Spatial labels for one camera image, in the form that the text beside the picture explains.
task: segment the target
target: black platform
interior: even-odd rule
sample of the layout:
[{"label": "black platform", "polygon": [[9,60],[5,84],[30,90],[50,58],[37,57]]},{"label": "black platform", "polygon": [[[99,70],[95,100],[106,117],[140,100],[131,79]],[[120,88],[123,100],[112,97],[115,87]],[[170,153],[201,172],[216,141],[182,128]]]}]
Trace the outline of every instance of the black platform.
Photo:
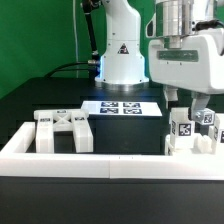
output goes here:
[{"label": "black platform", "polygon": [[[224,112],[222,95],[209,108]],[[157,102],[163,117],[90,116],[96,154],[161,155],[169,133],[160,85],[131,93],[95,88],[88,79],[34,78],[0,100],[1,148],[40,109],[80,108],[83,100]],[[182,106],[190,106],[180,91]],[[57,153],[75,153],[72,136],[57,134]],[[223,224],[223,181],[0,177],[0,224]]]}]

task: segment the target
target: cable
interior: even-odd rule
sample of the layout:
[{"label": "cable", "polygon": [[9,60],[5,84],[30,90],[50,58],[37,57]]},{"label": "cable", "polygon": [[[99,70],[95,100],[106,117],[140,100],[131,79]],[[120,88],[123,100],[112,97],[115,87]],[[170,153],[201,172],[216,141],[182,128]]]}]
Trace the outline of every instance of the cable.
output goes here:
[{"label": "cable", "polygon": [[94,71],[94,69],[88,69],[88,68],[60,69],[60,70],[55,70],[53,73],[48,75],[46,78],[50,78],[53,74],[55,74],[57,72],[70,72],[70,71]]},{"label": "cable", "polygon": [[220,20],[217,20],[217,25],[221,26],[222,28],[224,28],[224,23]]},{"label": "cable", "polygon": [[74,23],[74,35],[75,35],[75,57],[79,60],[79,46],[78,46],[78,34],[77,34],[77,23],[76,23],[76,1],[73,0],[73,23]]},{"label": "cable", "polygon": [[44,75],[45,78],[51,77],[55,72],[60,71],[63,68],[71,67],[71,66],[77,66],[77,65],[88,65],[88,62],[73,62],[73,63],[68,63],[65,65],[61,65],[52,71],[48,72],[46,75]]}]

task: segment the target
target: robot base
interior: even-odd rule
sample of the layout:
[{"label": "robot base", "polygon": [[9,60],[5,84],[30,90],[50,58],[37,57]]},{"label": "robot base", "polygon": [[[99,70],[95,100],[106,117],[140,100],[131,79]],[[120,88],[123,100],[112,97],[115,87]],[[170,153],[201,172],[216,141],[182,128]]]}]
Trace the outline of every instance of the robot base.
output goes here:
[{"label": "robot base", "polygon": [[138,89],[145,89],[149,87],[149,79],[138,84],[111,84],[101,81],[95,81],[95,86],[113,91],[134,91]]}]

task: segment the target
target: black cable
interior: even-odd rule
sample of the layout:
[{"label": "black cable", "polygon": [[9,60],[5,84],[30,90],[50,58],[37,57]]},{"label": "black cable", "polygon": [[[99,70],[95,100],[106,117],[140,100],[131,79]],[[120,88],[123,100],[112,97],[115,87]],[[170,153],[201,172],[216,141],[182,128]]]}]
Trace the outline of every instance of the black cable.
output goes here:
[{"label": "black cable", "polygon": [[221,26],[222,28],[224,28],[224,23],[220,20],[217,20],[217,25]]},{"label": "black cable", "polygon": [[44,77],[45,78],[51,77],[58,70],[61,70],[63,68],[67,68],[67,67],[71,67],[71,66],[78,66],[78,65],[88,65],[88,62],[72,62],[72,63],[61,65],[61,66],[53,69],[52,71],[48,72],[46,75],[44,75]]},{"label": "black cable", "polygon": [[50,78],[53,74],[56,72],[69,72],[69,71],[95,71],[94,69],[88,69],[88,68],[77,68],[77,69],[58,69],[55,70],[53,73],[51,73],[49,76],[45,76],[45,78]]}]

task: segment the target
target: white foam block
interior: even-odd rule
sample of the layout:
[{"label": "white foam block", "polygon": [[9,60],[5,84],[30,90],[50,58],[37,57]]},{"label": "white foam block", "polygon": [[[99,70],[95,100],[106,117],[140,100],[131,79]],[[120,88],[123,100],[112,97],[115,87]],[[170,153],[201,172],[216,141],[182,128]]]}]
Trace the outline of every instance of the white foam block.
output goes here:
[{"label": "white foam block", "polygon": [[93,152],[93,135],[85,111],[73,111],[71,115],[73,136],[77,153]]},{"label": "white foam block", "polygon": [[39,113],[36,134],[36,152],[54,153],[54,129],[52,112]]}]

